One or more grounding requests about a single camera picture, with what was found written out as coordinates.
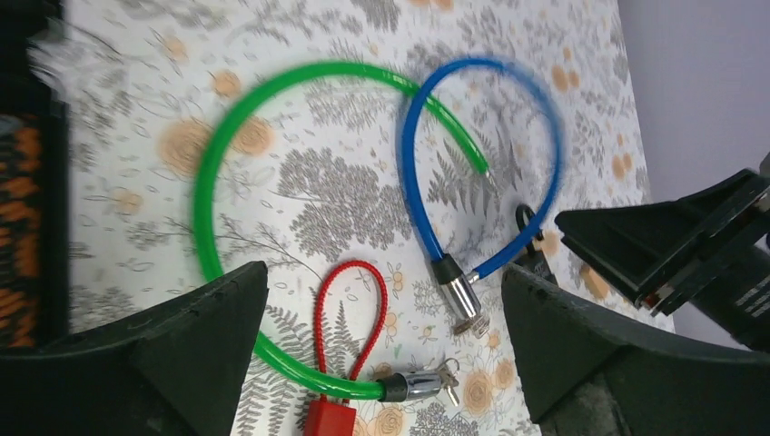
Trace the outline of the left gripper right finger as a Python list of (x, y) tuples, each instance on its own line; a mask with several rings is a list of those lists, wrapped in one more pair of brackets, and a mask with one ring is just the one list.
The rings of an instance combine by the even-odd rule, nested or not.
[(660, 330), (517, 265), (501, 284), (529, 417), (545, 435), (766, 435), (769, 357)]

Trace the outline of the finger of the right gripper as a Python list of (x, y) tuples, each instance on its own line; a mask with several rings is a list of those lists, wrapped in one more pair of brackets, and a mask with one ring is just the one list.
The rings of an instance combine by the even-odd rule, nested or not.
[(769, 274), (769, 179), (744, 169), (675, 201), (561, 212), (562, 242), (635, 307), (669, 315), (699, 293)]

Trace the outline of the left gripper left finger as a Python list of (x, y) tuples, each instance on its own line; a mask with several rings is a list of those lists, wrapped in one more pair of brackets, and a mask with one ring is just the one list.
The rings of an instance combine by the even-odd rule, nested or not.
[(268, 297), (265, 263), (38, 348), (1, 353), (4, 435), (226, 435)]

